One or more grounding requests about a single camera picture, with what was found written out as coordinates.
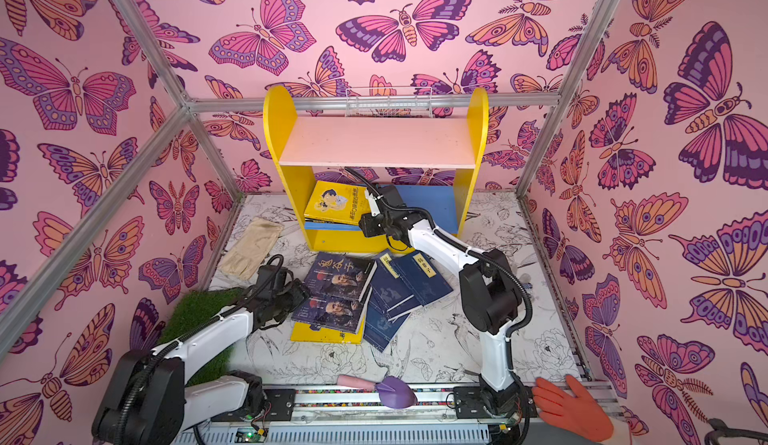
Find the dark purple portrait book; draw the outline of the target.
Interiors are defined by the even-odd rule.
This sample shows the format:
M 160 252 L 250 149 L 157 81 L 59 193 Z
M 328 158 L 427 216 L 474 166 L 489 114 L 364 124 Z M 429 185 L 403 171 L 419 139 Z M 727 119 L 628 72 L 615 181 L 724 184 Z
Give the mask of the dark purple portrait book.
M 315 295 L 362 301 L 376 269 L 372 259 L 320 252 L 304 284 Z

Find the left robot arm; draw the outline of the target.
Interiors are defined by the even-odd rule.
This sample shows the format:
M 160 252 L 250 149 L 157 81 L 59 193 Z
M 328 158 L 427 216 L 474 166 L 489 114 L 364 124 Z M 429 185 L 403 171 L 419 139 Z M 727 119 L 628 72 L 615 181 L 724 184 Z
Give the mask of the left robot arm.
M 91 434 L 108 444 L 171 444 L 187 430 L 230 412 L 261 415 L 260 377 L 226 372 L 198 385 L 191 379 L 217 356 L 256 331 L 282 324 L 310 297 L 277 254 L 255 284 L 190 331 L 151 350 L 131 350 L 117 363 L 97 408 Z

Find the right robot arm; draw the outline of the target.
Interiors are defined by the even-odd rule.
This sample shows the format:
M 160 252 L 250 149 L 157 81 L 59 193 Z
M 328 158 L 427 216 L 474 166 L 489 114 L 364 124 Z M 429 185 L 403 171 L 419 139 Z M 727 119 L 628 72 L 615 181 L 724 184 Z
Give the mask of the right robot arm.
M 426 209 L 406 205 L 394 186 L 374 184 L 351 167 L 345 171 L 366 187 L 371 211 L 358 222 L 365 237 L 399 241 L 458 277 L 462 311 L 481 333 L 479 386 L 486 410 L 493 416 L 525 414 L 529 393 L 514 371 L 511 338 L 530 323 L 533 307 L 504 253 L 462 242 Z

